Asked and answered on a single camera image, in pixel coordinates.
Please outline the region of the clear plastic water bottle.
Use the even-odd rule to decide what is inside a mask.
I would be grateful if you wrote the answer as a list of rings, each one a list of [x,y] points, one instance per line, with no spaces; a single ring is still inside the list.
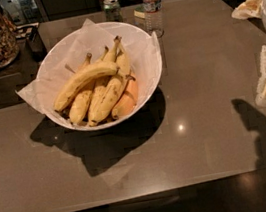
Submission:
[[[162,22],[162,0],[143,0],[143,11],[146,23],[147,33],[154,33],[161,38],[164,32]]]

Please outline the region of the green soda can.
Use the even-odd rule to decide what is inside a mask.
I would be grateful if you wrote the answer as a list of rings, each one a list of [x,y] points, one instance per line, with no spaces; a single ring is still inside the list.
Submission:
[[[108,22],[122,22],[121,7],[118,0],[104,0],[104,13]]]

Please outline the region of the long spotted yellow banana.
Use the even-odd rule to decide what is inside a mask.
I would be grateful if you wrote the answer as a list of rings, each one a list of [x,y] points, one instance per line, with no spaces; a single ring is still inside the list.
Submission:
[[[122,37],[116,36],[114,39],[114,45],[105,56],[105,62],[117,63],[120,70],[118,74],[109,76],[109,80],[105,85],[105,89],[102,92],[103,95],[98,99],[93,110],[89,111],[88,125],[95,127],[99,125],[108,115],[111,113],[112,108],[118,102],[122,93],[126,87],[129,75],[131,74],[131,67],[129,57],[122,46]]]

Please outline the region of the dark box on counter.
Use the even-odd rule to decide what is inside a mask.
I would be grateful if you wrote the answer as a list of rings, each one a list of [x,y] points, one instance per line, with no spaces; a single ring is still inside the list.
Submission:
[[[38,29],[36,26],[27,26],[25,28],[27,44],[30,47],[30,51],[32,52],[32,57],[37,62],[41,62],[45,56],[47,55],[47,49],[45,48],[45,44],[40,37]]]

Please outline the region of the small round tin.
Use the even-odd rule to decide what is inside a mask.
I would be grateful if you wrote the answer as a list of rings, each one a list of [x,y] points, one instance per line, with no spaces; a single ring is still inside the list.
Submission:
[[[143,10],[143,6],[138,6],[134,9],[134,18],[137,23],[145,24],[145,11]]]

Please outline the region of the orange-tinted right banana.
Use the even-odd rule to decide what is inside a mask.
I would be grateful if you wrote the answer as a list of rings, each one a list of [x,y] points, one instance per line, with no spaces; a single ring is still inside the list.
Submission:
[[[138,84],[136,80],[129,80],[122,96],[112,108],[111,116],[115,120],[131,114],[138,100]]]

